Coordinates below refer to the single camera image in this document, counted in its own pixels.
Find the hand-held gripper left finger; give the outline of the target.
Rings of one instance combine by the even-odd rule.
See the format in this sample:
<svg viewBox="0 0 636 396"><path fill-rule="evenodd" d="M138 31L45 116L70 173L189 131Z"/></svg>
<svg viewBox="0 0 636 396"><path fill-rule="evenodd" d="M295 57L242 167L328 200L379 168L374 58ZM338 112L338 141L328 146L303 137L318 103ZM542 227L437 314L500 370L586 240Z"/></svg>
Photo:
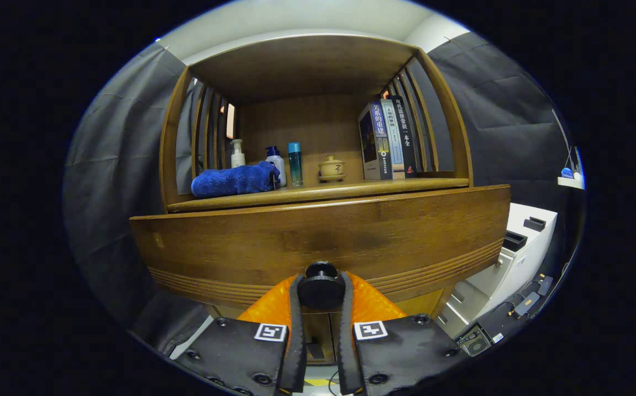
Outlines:
<svg viewBox="0 0 636 396"><path fill-rule="evenodd" d="M307 347L298 284L280 281L237 319L213 318L175 353L175 362L233 395L291 395L303 390Z"/></svg>

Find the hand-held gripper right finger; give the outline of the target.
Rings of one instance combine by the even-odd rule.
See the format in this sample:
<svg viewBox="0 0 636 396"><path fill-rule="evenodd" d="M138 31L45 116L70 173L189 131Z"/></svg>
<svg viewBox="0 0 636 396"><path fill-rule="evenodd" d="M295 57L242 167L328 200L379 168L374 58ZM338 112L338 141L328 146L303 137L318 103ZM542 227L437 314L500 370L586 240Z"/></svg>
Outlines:
<svg viewBox="0 0 636 396"><path fill-rule="evenodd" d="M452 376L461 348L428 314L406 315L372 285L343 271L338 338L340 392L433 395Z"/></svg>

